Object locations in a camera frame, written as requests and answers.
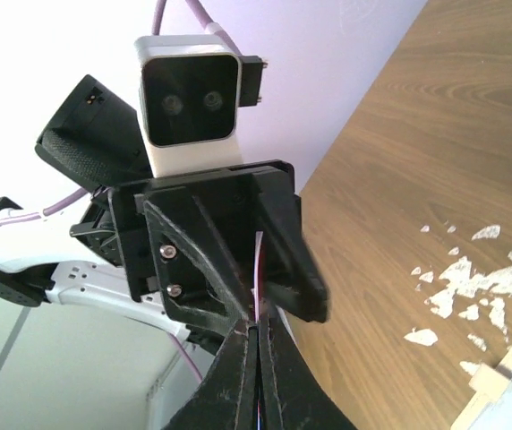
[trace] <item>wooden table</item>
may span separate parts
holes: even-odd
[[[482,273],[512,264],[512,2],[430,0],[303,203],[332,308],[328,323],[295,322],[294,331],[321,386],[362,430],[449,428],[473,396],[459,362],[493,366],[508,347],[488,306],[478,321],[457,316],[493,295],[455,297],[446,319],[424,301],[463,255]],[[490,224],[501,225],[499,238],[471,240]],[[448,255],[454,246],[460,255]],[[412,276],[416,266],[435,280]],[[407,342],[412,328],[439,341]]]

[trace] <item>robotic arm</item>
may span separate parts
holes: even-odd
[[[59,205],[24,214],[0,200],[0,297],[104,308],[216,355],[169,429],[354,428],[276,312],[323,323],[329,298],[303,240],[294,169],[242,163],[234,137],[237,109],[259,102],[264,62],[217,34],[136,47],[139,112],[86,76],[38,138],[36,153],[81,187],[68,201],[87,204],[80,222]]]

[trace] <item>black camera face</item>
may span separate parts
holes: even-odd
[[[235,128],[239,63],[230,55],[154,58],[142,69],[149,140],[225,139]]]

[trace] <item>white background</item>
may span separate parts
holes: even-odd
[[[262,103],[239,114],[244,159],[293,162],[301,187],[425,1],[203,3],[246,55],[269,61]],[[153,6],[0,0],[0,195],[35,209],[76,188],[37,158],[34,143],[86,73],[137,106],[132,43],[148,34]],[[183,0],[168,0],[162,32],[201,27]],[[0,301],[0,348],[16,315]],[[163,333],[134,322],[42,306],[0,375],[0,429],[142,428],[144,393],[173,352]]]

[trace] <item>metal screw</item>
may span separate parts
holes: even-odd
[[[176,248],[172,245],[162,245],[160,247],[160,254],[163,258],[170,260],[176,257]]]
[[[180,285],[173,284],[166,287],[166,292],[170,297],[179,297],[183,294],[183,288]]]

